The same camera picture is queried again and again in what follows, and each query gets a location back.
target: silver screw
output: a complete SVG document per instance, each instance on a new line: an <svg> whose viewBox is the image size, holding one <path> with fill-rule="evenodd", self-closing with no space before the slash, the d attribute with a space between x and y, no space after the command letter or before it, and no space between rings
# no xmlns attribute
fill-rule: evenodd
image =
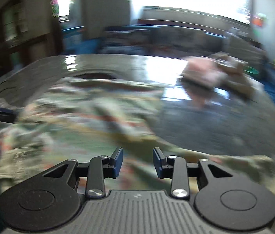
<svg viewBox="0 0 275 234"><path fill-rule="evenodd" d="M175 189L173 190L172 194L176 197L186 197L188 195L188 192L186 192L184 189Z"/></svg>
<svg viewBox="0 0 275 234"><path fill-rule="evenodd" d="M92 196L92 197L99 197L103 194L103 191L102 190L99 190L99 189L90 189L88 191L88 195L89 196Z"/></svg>

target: shiny table surface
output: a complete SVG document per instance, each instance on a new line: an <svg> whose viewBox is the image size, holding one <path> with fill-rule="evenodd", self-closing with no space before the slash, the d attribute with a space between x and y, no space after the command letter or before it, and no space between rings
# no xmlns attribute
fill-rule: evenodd
<svg viewBox="0 0 275 234"><path fill-rule="evenodd" d="M275 105L258 83L253 100L180 80L186 61L149 56L84 54L41 59L0 79L0 98L24 106L61 77L106 73L166 85L163 109L152 128L179 147L209 154L267 155L275 160Z"/></svg>

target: triangular cutout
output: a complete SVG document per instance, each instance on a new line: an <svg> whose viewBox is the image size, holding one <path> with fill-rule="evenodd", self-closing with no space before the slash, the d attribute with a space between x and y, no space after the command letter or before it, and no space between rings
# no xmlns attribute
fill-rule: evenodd
<svg viewBox="0 0 275 234"><path fill-rule="evenodd" d="M66 169L68 167L68 164L64 164L58 168L56 168L55 170L43 175L44 177L50 177L50 178L60 178L64 175Z"/></svg>
<svg viewBox="0 0 275 234"><path fill-rule="evenodd" d="M213 164L208 164L208 167L215 178L227 178L233 176Z"/></svg>

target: dark hole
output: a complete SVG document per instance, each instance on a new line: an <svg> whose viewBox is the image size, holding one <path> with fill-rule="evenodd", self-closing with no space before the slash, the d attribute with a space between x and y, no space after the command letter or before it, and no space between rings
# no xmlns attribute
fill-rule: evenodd
<svg viewBox="0 0 275 234"><path fill-rule="evenodd" d="M82 79L115 79L114 76L106 73L87 73L84 75L77 76Z"/></svg>
<svg viewBox="0 0 275 234"><path fill-rule="evenodd" d="M50 177L50 178L60 178L65 173L67 167L68 167L68 164L64 164L64 165L56 168L55 170L45 174L44 176L45 177Z"/></svg>
<svg viewBox="0 0 275 234"><path fill-rule="evenodd" d="M212 173L212 175L215 178L226 178L226 177L232 177L231 174L227 173L226 171L220 169L219 167L216 167L213 164L208 164L208 167Z"/></svg>

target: gray ribbed plate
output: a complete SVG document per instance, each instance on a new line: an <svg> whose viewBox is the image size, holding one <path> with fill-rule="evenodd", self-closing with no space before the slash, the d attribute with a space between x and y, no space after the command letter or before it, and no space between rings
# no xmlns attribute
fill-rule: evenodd
<svg viewBox="0 0 275 234"><path fill-rule="evenodd" d="M3 234L17 231L6 229ZM100 200L88 201L71 222L49 234L220 234L188 202L175 200L164 191L112 190ZM259 234L271 234L268 229Z"/></svg>

